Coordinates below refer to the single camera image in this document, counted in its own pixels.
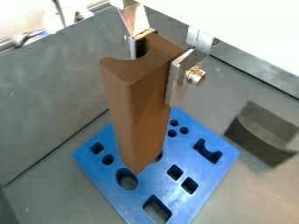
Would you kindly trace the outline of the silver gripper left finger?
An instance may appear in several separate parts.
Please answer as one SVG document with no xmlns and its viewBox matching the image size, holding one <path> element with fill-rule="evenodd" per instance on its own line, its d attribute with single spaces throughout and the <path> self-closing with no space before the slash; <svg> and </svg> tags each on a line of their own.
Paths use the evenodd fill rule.
<svg viewBox="0 0 299 224">
<path fill-rule="evenodd" d="M 135 60 L 145 55 L 145 37 L 156 30 L 149 26 L 145 7 L 136 0 L 109 0 L 109 4 L 116 8 L 123 22 L 129 57 Z"/>
</svg>

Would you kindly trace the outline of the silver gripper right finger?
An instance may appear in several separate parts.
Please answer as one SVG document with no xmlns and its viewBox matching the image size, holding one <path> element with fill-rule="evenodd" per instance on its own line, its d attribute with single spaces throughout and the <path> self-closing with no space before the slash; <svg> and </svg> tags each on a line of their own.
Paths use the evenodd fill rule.
<svg viewBox="0 0 299 224">
<path fill-rule="evenodd" d="M 201 61 L 211 53 L 213 37 L 192 26 L 187 31 L 187 44 L 191 48 L 173 59 L 169 67 L 164 102 L 173 107 L 187 95 L 188 85 L 199 86 L 205 80 Z"/>
</svg>

